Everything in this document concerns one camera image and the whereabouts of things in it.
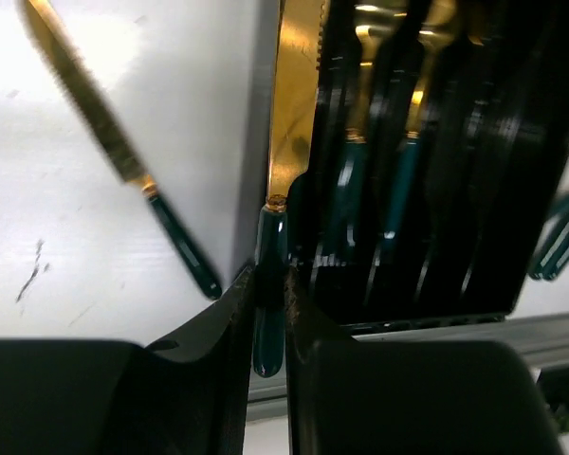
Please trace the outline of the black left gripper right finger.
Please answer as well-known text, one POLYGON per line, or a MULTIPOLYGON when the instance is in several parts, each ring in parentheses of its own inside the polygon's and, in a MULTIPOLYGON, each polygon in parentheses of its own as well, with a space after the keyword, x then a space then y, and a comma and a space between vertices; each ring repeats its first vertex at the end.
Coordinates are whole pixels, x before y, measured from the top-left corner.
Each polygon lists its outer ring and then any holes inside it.
POLYGON ((284 282, 293 454, 559 454, 522 358, 498 341, 361 342, 284 282))

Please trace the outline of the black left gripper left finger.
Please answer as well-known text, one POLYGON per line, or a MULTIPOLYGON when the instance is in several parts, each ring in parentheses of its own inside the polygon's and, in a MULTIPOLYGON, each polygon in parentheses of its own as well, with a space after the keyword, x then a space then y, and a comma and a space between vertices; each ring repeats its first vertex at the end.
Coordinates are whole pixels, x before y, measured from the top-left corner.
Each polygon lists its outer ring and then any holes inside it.
POLYGON ((0 339, 0 454, 239 454, 254 270, 148 346, 0 339))

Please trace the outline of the gold fork green handle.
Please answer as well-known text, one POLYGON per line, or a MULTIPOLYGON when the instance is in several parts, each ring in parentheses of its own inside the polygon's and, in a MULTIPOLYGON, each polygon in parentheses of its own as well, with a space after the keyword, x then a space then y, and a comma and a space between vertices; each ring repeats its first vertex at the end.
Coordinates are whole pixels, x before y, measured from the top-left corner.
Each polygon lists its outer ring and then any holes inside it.
POLYGON ((397 149, 398 159, 384 216, 381 245, 387 251, 395 249, 399 238, 412 184, 411 178, 418 159, 419 134, 431 89, 432 73, 438 55, 458 34, 457 10, 456 1, 432 1, 427 18, 418 32, 418 41, 423 46, 424 56, 409 104, 405 135, 397 149))

